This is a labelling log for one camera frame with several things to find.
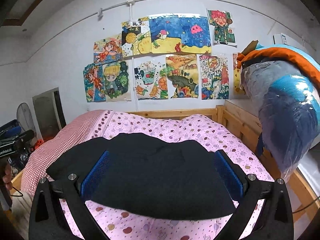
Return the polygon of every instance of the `black cloth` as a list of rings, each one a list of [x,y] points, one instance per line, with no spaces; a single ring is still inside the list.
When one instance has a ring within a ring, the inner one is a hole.
[[[105,150],[110,165],[92,200],[131,213],[171,220],[213,219],[235,207],[212,154],[198,142],[167,143],[142,133],[95,138],[60,156],[47,173],[55,180],[90,172]]]

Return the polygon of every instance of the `metal screw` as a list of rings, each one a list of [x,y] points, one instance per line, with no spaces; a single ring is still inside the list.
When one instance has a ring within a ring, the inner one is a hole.
[[[47,180],[47,178],[46,178],[46,177],[43,177],[43,178],[41,178],[41,179],[39,180],[39,182],[40,182],[40,183],[44,183],[46,180]]]
[[[255,180],[257,177],[254,174],[248,174],[249,180]]]
[[[74,173],[72,173],[72,174],[70,174],[70,175],[68,176],[68,179],[74,180],[74,179],[76,179],[76,177],[77,177],[77,175],[74,174]]]
[[[281,184],[281,185],[284,183],[283,179],[280,179],[280,178],[277,179],[277,182],[278,182],[279,184]]]

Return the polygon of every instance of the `wooden bed frame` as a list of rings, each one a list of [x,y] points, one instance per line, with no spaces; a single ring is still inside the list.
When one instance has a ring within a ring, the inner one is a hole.
[[[131,112],[131,114],[140,115],[146,118],[158,119],[175,119],[181,120],[193,114],[202,114],[211,120],[224,125],[232,134],[237,136],[252,151],[255,152],[258,137],[261,133],[261,124],[259,119],[243,109],[225,101],[224,106],[217,106],[212,109],[194,109],[194,110],[172,110],[172,111],[147,111],[147,112]],[[263,166],[276,179],[280,177],[280,172],[276,166],[275,160],[268,151],[264,151],[263,156],[259,158]],[[13,186],[20,190],[21,171],[13,180]],[[291,175],[288,182],[290,188],[297,195],[301,202],[301,209],[316,199],[316,194],[298,171]],[[303,214],[307,214],[310,220],[313,219],[316,212],[320,208],[320,201],[316,201],[310,207],[293,215],[293,220],[298,220]]]

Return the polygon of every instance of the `clear plastic wrap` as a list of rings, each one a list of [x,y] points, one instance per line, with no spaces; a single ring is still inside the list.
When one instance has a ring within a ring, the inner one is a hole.
[[[256,107],[264,146],[289,176],[319,134],[319,94],[291,62],[269,58],[241,71],[241,84]]]

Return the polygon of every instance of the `children's painting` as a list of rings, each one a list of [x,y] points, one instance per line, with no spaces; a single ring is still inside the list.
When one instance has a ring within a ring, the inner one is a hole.
[[[172,98],[197,98],[199,95],[196,54],[166,55],[168,80],[175,88]]]
[[[130,57],[151,52],[149,18],[122,23],[122,54]]]
[[[188,53],[211,53],[210,31],[207,17],[179,15],[181,51]]]
[[[233,57],[233,93],[235,95],[244,95],[245,94],[244,90],[240,89],[240,68],[237,67],[237,60],[236,60],[238,57],[238,54],[232,54],[232,57]]]
[[[106,101],[102,65],[89,64],[83,71],[87,102]]]
[[[214,43],[236,46],[233,20],[229,12],[208,10],[209,22],[214,25]]]
[[[152,53],[173,53],[181,51],[181,25],[178,15],[150,15]]]
[[[138,100],[167,99],[168,85],[165,63],[146,61],[134,69]]]
[[[228,61],[225,57],[200,56],[201,99],[228,99]]]
[[[95,65],[115,62],[121,58],[121,34],[94,43],[93,63]]]
[[[107,102],[131,101],[128,65],[125,61],[104,65],[103,77]]]

